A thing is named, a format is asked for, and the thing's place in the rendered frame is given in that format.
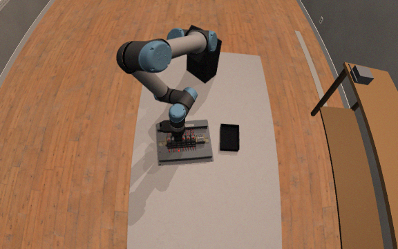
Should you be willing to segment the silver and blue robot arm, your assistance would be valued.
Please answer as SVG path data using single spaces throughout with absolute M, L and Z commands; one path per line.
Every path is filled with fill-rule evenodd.
M 150 90 L 157 101 L 173 104 L 169 109 L 170 124 L 181 128 L 198 93 L 191 87 L 183 91 L 170 89 L 155 73 L 165 70 L 173 58 L 198 55 L 203 51 L 212 53 L 216 47 L 217 35 L 214 31 L 174 28 L 167 35 L 167 40 L 159 38 L 124 43 L 118 49 L 116 59 L 119 67 Z

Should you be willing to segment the grey relay panel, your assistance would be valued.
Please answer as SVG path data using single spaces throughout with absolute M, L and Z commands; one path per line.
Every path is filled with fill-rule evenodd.
M 185 135 L 185 142 L 176 142 L 176 144 L 167 143 L 167 133 L 160 132 L 160 123 L 155 124 L 155 127 L 158 166 L 214 161 L 208 120 L 187 121 L 185 123 L 185 132 L 183 134 Z M 192 134 L 195 134 L 196 140 L 193 142 L 191 140 L 190 142 L 187 142 L 186 135 L 190 135 L 191 138 Z M 178 151 L 178 148 L 179 152 L 176 152 Z

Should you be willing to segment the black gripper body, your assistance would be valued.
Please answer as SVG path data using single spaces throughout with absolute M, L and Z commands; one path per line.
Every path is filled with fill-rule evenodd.
M 185 132 L 185 124 L 181 128 L 174 128 L 171 124 L 169 125 L 169 120 L 163 120 L 160 122 L 160 131 L 163 133 L 171 133 L 174 136 L 174 141 L 180 142 L 182 141 L 182 135 Z

